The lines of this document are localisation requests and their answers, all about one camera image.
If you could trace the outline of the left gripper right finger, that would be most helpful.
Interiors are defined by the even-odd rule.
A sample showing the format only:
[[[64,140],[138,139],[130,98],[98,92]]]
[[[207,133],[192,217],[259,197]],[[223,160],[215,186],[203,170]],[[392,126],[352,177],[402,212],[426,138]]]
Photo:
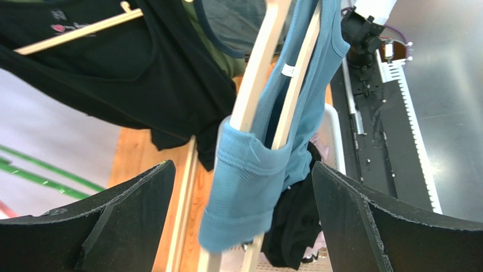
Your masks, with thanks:
[[[316,163],[317,210],[334,271],[481,271],[482,224],[434,213]]]

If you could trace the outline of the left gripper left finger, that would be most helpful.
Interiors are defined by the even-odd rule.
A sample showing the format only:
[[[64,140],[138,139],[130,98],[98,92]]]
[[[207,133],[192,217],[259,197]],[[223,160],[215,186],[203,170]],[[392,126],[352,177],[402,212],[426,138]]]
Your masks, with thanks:
[[[166,160],[43,215],[1,220],[1,270],[151,271],[175,174]]]

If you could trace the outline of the black tank top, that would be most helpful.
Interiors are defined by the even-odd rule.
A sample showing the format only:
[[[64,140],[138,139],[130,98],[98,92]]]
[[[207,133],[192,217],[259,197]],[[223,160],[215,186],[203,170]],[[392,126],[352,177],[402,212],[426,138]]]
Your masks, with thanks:
[[[304,180],[282,192],[261,252],[274,267],[298,270],[301,264],[317,260],[321,232],[312,172],[309,172]]]

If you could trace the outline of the pink plastic hanger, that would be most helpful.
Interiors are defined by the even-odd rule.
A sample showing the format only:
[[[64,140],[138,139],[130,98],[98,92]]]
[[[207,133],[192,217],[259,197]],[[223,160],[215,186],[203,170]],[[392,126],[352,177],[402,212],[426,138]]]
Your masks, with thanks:
[[[10,219],[10,218],[18,217],[17,213],[2,201],[0,201],[0,214],[1,214],[1,219]]]

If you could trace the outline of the blue tank top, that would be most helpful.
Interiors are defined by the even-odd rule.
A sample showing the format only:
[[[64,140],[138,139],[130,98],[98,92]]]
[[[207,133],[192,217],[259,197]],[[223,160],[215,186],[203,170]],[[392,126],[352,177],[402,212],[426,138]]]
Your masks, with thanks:
[[[270,148],[289,85],[285,65],[293,65],[316,6],[320,31],[291,123],[289,138],[279,150]],[[199,242],[222,252],[267,232],[281,193],[310,172],[310,138],[317,132],[325,107],[325,89],[339,68],[349,44],[341,35],[340,1],[298,1],[281,55],[264,88],[249,133],[237,131],[225,118],[219,128],[215,171],[204,211]]]

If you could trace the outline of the green plastic hanger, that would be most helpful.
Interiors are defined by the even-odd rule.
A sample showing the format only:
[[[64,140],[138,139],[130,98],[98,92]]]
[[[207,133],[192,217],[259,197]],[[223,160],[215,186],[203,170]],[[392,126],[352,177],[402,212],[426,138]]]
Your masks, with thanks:
[[[28,163],[42,172],[36,173],[31,169],[22,168],[15,164],[19,161]],[[106,190],[104,186],[6,145],[1,145],[1,172],[53,189],[77,200]]]

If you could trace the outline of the black garment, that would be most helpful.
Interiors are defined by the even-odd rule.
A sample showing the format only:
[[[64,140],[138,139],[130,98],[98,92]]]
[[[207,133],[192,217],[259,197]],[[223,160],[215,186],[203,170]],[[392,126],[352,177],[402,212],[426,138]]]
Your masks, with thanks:
[[[181,1],[131,1],[143,16],[29,56],[17,48],[122,13],[119,1],[1,2],[1,68],[51,98],[115,125],[151,130],[159,150],[197,140],[214,166],[235,84],[213,60]]]

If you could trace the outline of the beige wooden hanger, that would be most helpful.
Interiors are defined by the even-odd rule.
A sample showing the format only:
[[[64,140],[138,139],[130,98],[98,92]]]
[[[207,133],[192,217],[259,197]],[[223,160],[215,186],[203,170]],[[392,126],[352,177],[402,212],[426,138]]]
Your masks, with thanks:
[[[260,96],[274,70],[270,69],[270,63],[291,3],[290,1],[267,1],[266,5],[266,15],[248,61],[232,114],[228,117],[232,128],[246,133],[252,129]],[[320,14],[321,7],[316,6],[296,63],[283,67],[282,73],[289,77],[290,81],[278,116],[277,126],[270,141],[272,150],[283,148],[289,138],[299,94],[319,35]],[[250,241],[244,242],[248,246],[242,265],[243,271],[255,270],[264,234],[265,232],[260,233]],[[198,271],[220,271],[222,253],[223,251],[211,252],[201,246]]]

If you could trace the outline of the mauve tank top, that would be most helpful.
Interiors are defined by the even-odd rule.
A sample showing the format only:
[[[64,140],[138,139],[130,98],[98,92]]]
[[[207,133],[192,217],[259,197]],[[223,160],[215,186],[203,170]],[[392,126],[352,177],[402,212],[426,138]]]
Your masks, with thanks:
[[[313,168],[314,163],[325,162],[329,155],[329,147],[324,145],[320,140],[319,134],[315,133],[310,139],[310,144],[308,145],[308,151],[311,153],[312,162],[310,168]],[[314,245],[312,247],[307,247],[302,263],[315,262],[319,258],[319,252],[326,248],[326,242],[324,238],[323,231],[319,232]]]

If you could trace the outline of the light wooden hanger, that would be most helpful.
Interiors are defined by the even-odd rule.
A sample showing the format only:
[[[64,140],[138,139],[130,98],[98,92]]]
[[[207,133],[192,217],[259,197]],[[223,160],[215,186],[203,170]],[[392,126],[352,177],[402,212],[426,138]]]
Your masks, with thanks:
[[[21,48],[17,48],[14,50],[15,53],[27,56],[30,54],[34,54],[40,52],[42,50],[46,50],[49,48],[53,48],[58,45],[62,45],[68,43],[70,41],[79,39],[81,37],[85,37],[87,35],[97,33],[103,31],[107,28],[111,28],[117,26],[122,23],[129,22],[134,19],[138,19],[143,16],[143,12],[140,8],[136,8],[132,10],[130,8],[130,3],[127,1],[121,1],[120,6],[123,9],[124,13],[113,16],[108,19],[101,20],[94,24],[88,25],[83,28],[79,28],[74,31],[69,31],[64,34],[58,35],[56,37],[52,37],[43,41],[36,42],[31,45],[27,45]]]

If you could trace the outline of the olive green tank top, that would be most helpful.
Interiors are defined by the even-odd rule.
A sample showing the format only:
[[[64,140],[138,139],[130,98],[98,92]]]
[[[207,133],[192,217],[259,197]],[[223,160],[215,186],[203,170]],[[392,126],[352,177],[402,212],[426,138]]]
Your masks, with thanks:
[[[194,8],[194,3],[193,2],[187,2],[187,1],[182,1],[182,4],[184,6],[185,12],[187,13],[187,16],[196,30],[198,36],[200,37],[202,43],[204,44],[205,48],[207,51],[210,53],[211,57],[213,60],[218,64],[218,66],[221,68],[221,70],[224,71],[224,73],[229,77],[229,78],[234,78],[243,75],[246,64],[245,64],[245,59],[244,58],[234,58],[229,56],[228,54],[222,52],[217,46],[215,46],[204,30],[202,29],[202,26],[198,20],[198,17],[196,15],[196,11]]]

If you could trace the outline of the wooden clothes rack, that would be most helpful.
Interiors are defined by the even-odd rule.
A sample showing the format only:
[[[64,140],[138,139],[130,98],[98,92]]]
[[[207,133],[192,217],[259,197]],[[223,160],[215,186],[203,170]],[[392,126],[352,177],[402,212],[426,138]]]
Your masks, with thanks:
[[[193,188],[197,172],[197,143],[196,137],[192,136],[188,143],[188,153],[181,181],[180,194],[173,225],[166,271],[180,271],[181,258],[184,250],[184,241],[188,228],[190,208],[192,205]]]

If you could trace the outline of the white plastic basket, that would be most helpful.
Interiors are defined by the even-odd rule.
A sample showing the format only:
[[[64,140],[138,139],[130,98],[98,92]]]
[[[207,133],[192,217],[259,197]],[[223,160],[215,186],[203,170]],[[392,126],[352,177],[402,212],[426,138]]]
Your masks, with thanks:
[[[317,131],[318,140],[329,148],[328,155],[324,157],[324,163],[345,174],[345,158],[342,145],[340,122],[337,111],[329,104],[325,105],[324,117]],[[221,271],[240,271],[244,258],[244,250],[234,247],[222,254]],[[332,265],[328,251],[322,250],[315,262],[303,263],[299,271],[332,271]]]

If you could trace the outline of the grey fleece blanket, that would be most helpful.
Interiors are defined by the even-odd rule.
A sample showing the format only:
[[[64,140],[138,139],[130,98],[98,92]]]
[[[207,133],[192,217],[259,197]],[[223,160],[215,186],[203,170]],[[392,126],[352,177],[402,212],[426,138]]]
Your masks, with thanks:
[[[226,45],[251,54],[266,14],[265,1],[202,1],[215,35]]]

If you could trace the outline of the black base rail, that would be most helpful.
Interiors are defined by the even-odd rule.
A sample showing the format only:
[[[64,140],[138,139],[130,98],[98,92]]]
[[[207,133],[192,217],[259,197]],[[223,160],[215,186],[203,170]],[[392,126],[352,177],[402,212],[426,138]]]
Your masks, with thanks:
[[[331,81],[345,173],[386,195],[441,213],[433,172],[404,74],[404,62],[376,56],[361,72],[343,61]]]

